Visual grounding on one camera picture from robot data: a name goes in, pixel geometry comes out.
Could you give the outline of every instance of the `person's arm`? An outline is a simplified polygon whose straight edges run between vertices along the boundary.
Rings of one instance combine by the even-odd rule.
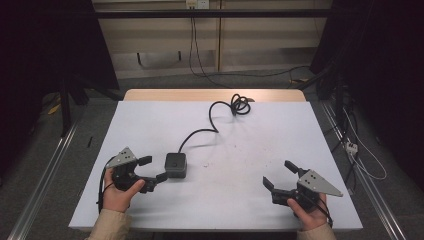
[[[97,218],[96,224],[86,240],[125,239],[128,234],[131,217],[125,214],[131,199],[144,186],[144,181],[139,180],[127,191],[121,191],[113,185],[113,169],[105,173],[105,190],[103,193],[103,209]]]
[[[324,203],[326,203],[326,195],[320,193],[322,201],[319,202],[319,206],[326,209]],[[302,222],[302,228],[297,232],[298,240],[333,240],[336,239],[334,236],[333,229],[327,223],[327,216],[325,216],[319,209],[315,209],[312,212],[305,212],[305,210],[293,199],[287,200],[288,205],[293,212],[299,217]]]

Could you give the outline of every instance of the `white table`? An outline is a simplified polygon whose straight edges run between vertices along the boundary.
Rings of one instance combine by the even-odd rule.
[[[194,130],[210,128],[211,103],[120,102],[69,226],[93,227],[100,175],[112,156],[128,146],[137,157],[153,156],[153,163],[136,169],[138,175],[164,172],[167,153],[177,152]],[[285,160],[314,169],[343,192],[341,198],[327,198],[336,231],[362,228],[310,104],[256,102],[251,106],[251,113],[237,117],[227,106],[214,107],[212,116],[220,133],[198,133],[186,143],[182,150],[188,161],[185,179],[168,179],[153,193],[133,198],[127,211],[133,216],[133,228],[294,231],[299,222],[292,211],[272,204],[270,192],[262,185],[266,176],[276,188],[296,187],[298,177],[284,167]]]

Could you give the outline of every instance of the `black box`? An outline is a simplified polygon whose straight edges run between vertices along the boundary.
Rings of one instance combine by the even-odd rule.
[[[187,159],[185,153],[168,153],[165,170],[168,178],[185,178],[187,174]]]

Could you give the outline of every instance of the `electrical outlet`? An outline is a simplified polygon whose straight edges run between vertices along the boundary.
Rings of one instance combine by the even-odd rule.
[[[197,0],[196,9],[209,9],[209,0]]]
[[[197,9],[197,0],[186,0],[187,9]]]
[[[346,143],[346,152],[355,156],[355,154],[358,152],[358,145],[351,143],[351,142],[347,142]]]

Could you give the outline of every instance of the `hand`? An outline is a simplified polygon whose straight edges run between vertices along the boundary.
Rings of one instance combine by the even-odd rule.
[[[319,201],[319,206],[326,210],[327,208],[324,205],[324,203],[327,201],[326,195],[320,193],[319,197],[322,200]],[[315,208],[311,212],[307,213],[294,199],[288,199],[287,204],[302,221],[302,231],[312,230],[327,223],[327,216],[325,216],[318,208]]]
[[[113,185],[112,173],[112,168],[106,169],[104,179],[106,189],[103,193],[103,208],[124,213],[130,206],[132,197],[141,190],[145,182],[144,180],[138,180],[131,188],[124,192]]]

